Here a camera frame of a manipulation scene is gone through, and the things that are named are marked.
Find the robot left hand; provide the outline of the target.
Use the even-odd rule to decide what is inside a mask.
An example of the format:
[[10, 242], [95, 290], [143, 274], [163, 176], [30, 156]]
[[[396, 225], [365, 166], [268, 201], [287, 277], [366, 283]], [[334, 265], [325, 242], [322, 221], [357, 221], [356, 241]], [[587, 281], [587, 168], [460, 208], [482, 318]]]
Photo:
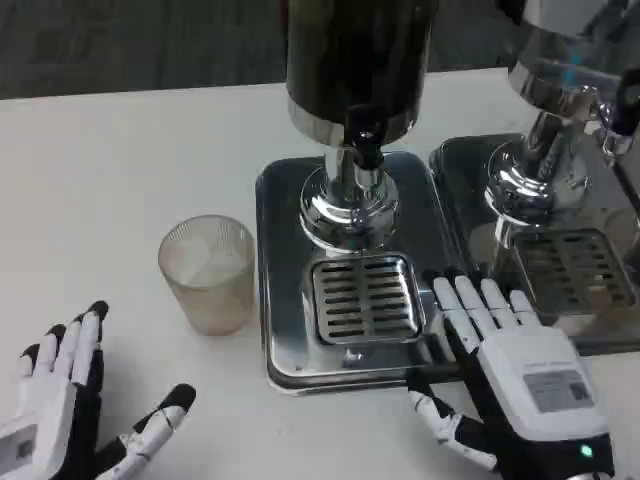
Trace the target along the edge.
[[184, 421], [196, 390], [181, 383], [130, 431], [97, 445], [108, 312], [98, 300], [23, 351], [17, 412], [1, 426], [2, 478], [134, 479]]

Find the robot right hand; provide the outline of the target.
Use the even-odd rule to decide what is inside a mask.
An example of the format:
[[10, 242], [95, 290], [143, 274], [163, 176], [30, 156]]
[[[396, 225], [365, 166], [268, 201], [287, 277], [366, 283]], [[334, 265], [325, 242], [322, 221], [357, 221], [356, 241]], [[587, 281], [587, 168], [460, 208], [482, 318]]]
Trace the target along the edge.
[[427, 373], [410, 373], [413, 409], [437, 442], [503, 479], [614, 478], [611, 430], [570, 338], [543, 325], [521, 290], [457, 271], [424, 277], [478, 413], [455, 410]]

